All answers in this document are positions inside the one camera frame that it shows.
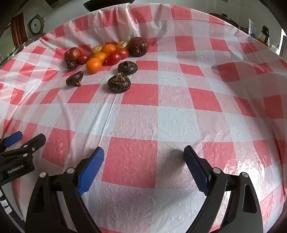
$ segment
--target orange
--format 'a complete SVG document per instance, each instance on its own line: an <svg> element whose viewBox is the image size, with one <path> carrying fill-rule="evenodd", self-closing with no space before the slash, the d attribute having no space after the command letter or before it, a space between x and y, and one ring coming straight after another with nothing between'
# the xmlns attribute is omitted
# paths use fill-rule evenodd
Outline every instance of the orange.
<svg viewBox="0 0 287 233"><path fill-rule="evenodd" d="M86 69L90 74L94 74L102 67L102 63L99 58L91 58L86 63Z"/></svg>
<svg viewBox="0 0 287 233"><path fill-rule="evenodd" d="M102 48L102 50L101 50L101 52L103 52L103 53L105 53L105 54L107 54L107 55L110 55L111 53L113 53L114 51L116 51L116 47L113 45L113 44L106 44L103 48Z"/></svg>
<svg viewBox="0 0 287 233"><path fill-rule="evenodd" d="M107 60L107 54L103 53L103 52L97 52L96 54L92 54L93 58L99 58L101 63L105 63L105 61Z"/></svg>

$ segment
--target screw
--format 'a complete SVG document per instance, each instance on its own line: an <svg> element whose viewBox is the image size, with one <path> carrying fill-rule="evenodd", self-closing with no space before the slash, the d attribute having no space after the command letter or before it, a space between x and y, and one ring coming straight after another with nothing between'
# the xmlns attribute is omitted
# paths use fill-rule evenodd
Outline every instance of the screw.
<svg viewBox="0 0 287 233"><path fill-rule="evenodd" d="M46 173L45 173L45 172L41 172L41 173L40 173L40 177L41 177L41 178L44 178L45 176L46 176Z"/></svg>
<svg viewBox="0 0 287 233"><path fill-rule="evenodd" d="M216 174L219 174L219 173L221 173L221 170L219 168L214 168L213 172L216 173Z"/></svg>
<svg viewBox="0 0 287 233"><path fill-rule="evenodd" d="M68 174L73 174L74 171L75 171L74 168L68 168L67 173L68 173Z"/></svg>
<svg viewBox="0 0 287 233"><path fill-rule="evenodd" d="M243 173L242 173L242 176L245 177L245 178L247 178L247 177L248 177L248 174L247 174L246 172L243 172Z"/></svg>

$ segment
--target blue gripper pad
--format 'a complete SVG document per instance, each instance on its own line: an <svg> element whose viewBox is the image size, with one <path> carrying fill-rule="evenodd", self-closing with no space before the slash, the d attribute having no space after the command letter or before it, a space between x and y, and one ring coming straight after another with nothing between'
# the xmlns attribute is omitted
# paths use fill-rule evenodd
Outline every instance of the blue gripper pad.
<svg viewBox="0 0 287 233"><path fill-rule="evenodd" d="M20 141L22 139L23 135L20 131L10 135L9 137L4 139L3 145L5 147L10 147L16 142Z"/></svg>
<svg viewBox="0 0 287 233"><path fill-rule="evenodd" d="M89 158L89 162L87 163L86 167L79 175L79 184L77 187L77 192L79 195L83 195L83 193L87 192L90 189L104 161L104 157L104 150L101 147L97 147Z"/></svg>
<svg viewBox="0 0 287 233"><path fill-rule="evenodd" d="M184 148L183 157L190 173L192 174L198 190L208 196L210 193L208 188L209 179L199 162L199 159L201 158L197 156L191 146Z"/></svg>

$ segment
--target wrinkled plastic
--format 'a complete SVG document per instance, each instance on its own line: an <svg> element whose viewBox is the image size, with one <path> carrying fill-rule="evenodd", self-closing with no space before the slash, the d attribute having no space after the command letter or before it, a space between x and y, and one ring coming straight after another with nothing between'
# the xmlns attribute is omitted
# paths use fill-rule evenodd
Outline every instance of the wrinkled plastic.
<svg viewBox="0 0 287 233"><path fill-rule="evenodd" d="M125 93L107 88L117 65L93 75L84 65L66 69L71 47L90 54L135 36L150 48L127 59L139 70ZM213 167L250 175L266 232L286 197L286 68L239 29L184 7L123 4L61 25L0 70L3 134L48 139L34 154L35 171L12 184L24 218L39 173L62 173L100 146L104 164L82 197L103 232L185 232L205 199L183 161L191 145ZM82 85L67 87L77 71ZM228 193L213 229L227 203Z"/></svg>

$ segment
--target white label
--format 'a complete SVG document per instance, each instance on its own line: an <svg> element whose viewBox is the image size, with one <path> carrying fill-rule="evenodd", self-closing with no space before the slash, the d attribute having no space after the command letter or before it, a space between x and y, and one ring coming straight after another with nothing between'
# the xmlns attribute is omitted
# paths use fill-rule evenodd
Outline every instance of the white label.
<svg viewBox="0 0 287 233"><path fill-rule="evenodd" d="M5 199L5 200L3 200L3 201L0 201L0 203L1 203L1 205L2 205L3 207L5 207L5 206L8 206L8 205L9 205L6 199Z"/></svg>
<svg viewBox="0 0 287 233"><path fill-rule="evenodd" d="M10 207L10 206L8 206L8 207L5 209L5 212L6 212L6 214L11 213L11 212L12 212L11 207Z"/></svg>

